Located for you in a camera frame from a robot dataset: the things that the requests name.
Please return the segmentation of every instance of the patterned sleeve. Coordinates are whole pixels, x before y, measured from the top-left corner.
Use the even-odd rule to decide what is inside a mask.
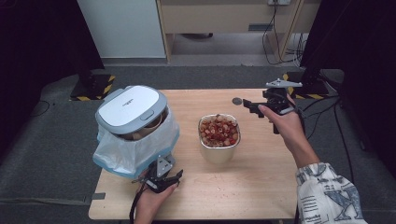
[[[298,169],[297,197],[302,223],[367,223],[358,190],[328,163]]]

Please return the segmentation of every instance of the white cabinet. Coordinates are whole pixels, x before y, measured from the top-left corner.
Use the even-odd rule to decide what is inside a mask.
[[[155,0],[78,0],[101,58],[165,58]]]

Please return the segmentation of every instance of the wooden table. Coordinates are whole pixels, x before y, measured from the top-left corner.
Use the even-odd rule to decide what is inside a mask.
[[[186,219],[284,219],[296,208],[296,165],[283,139],[273,134],[268,119],[259,119],[242,105],[239,97],[264,102],[262,90],[166,90],[163,92],[180,125],[170,176],[184,170],[179,187],[163,204],[158,220]],[[233,115],[240,126],[241,142],[233,159],[215,165],[203,159],[198,121],[208,114]],[[91,219],[129,219],[137,185],[130,179],[102,171],[92,200]]]

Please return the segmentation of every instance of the plastic bag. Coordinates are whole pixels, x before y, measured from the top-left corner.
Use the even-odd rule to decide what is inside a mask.
[[[137,179],[158,157],[173,152],[179,133],[179,126],[169,107],[163,123],[138,141],[124,140],[99,125],[99,145],[93,154],[93,161],[110,173]]]

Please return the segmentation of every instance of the black cloth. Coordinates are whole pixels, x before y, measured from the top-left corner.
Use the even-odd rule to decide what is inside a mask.
[[[0,159],[29,119],[42,88],[80,74],[81,68],[104,66],[77,1],[0,1]]]
[[[396,178],[395,10],[393,0],[322,0],[301,66],[311,77],[322,68],[344,71],[343,106],[364,149],[376,151]]]

